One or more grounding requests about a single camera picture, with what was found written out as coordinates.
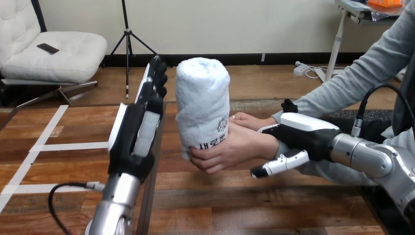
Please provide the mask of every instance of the wrist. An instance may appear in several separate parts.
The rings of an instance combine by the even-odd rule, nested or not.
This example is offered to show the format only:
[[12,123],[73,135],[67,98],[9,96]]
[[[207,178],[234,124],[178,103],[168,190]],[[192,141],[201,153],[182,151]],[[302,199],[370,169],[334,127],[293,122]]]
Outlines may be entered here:
[[279,149],[279,140],[271,135],[260,134],[258,141],[258,157],[269,161],[275,158]]
[[270,118],[264,119],[264,123],[266,124],[265,126],[271,126],[271,125],[277,124],[277,121],[275,120],[275,118],[270,117]]

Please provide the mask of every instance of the person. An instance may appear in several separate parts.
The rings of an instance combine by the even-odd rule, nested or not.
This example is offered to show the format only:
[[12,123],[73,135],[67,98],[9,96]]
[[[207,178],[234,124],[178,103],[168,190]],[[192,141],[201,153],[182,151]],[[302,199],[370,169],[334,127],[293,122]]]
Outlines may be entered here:
[[[370,47],[350,67],[295,102],[301,114],[321,118],[361,101],[370,88],[385,83],[406,67],[415,49],[415,0],[411,1],[380,40]],[[287,151],[287,146],[265,134],[255,132],[261,127],[276,124],[282,112],[268,119],[257,119],[245,113],[230,117],[227,138],[214,148],[191,149],[190,160],[199,169],[213,174],[253,158],[273,159]],[[334,123],[342,131],[350,132],[352,122]],[[393,135],[390,122],[365,122],[361,138],[395,144],[408,149],[415,156],[412,130]],[[324,177],[340,184],[373,185],[362,172],[326,160],[308,162],[299,168],[301,173]]]

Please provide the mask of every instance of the white towel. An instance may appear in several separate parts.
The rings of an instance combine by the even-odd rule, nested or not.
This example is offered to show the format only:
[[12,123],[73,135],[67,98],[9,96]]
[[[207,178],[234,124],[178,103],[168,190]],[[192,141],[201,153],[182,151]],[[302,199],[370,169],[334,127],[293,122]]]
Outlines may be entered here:
[[230,81],[217,60],[193,58],[177,66],[176,121],[184,159],[189,147],[212,148],[228,135]]

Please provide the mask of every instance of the tripod leg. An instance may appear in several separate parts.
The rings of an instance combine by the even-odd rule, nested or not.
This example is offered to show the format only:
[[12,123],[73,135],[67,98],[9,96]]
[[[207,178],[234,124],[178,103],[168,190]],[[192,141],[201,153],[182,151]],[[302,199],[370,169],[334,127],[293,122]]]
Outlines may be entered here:
[[131,37],[130,37],[130,34],[128,34],[128,48],[130,49],[130,57],[133,58],[134,54],[133,54],[133,48],[131,46]]
[[128,53],[128,45],[129,45],[129,38],[130,37],[128,37],[128,35],[127,35],[127,44],[126,44],[126,55],[127,55],[127,74],[126,74],[126,81],[125,81],[125,83],[126,83],[126,90],[125,90],[125,97],[128,99],[128,72],[130,71],[130,64],[129,64],[129,57],[130,57],[130,55],[129,55],[129,53]]
[[153,51],[153,49],[151,49],[149,46],[147,46],[147,44],[145,44],[140,38],[138,38],[134,33],[131,32],[131,35],[133,37],[135,37],[141,44],[143,44],[147,49],[149,49],[153,54],[157,55],[157,53],[155,51]]
[[119,40],[119,42],[117,43],[117,46],[114,48],[113,52],[111,52],[111,55],[114,55],[115,50],[116,50],[116,49],[118,48],[118,46],[121,44],[121,42],[122,42],[122,40],[124,39],[124,37],[125,37],[125,33],[124,33],[124,35],[121,37],[121,39]]

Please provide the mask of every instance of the black phone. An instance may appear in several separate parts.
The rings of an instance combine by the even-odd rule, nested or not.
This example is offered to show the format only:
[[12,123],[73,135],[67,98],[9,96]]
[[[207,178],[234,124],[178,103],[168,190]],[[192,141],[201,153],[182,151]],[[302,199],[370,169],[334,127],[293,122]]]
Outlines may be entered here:
[[53,54],[55,54],[59,51],[58,49],[56,49],[56,48],[54,48],[54,47],[52,47],[52,46],[50,46],[46,43],[39,44],[39,45],[37,45],[37,47],[44,50],[44,51],[46,51],[47,53],[49,53],[51,55],[53,55]]

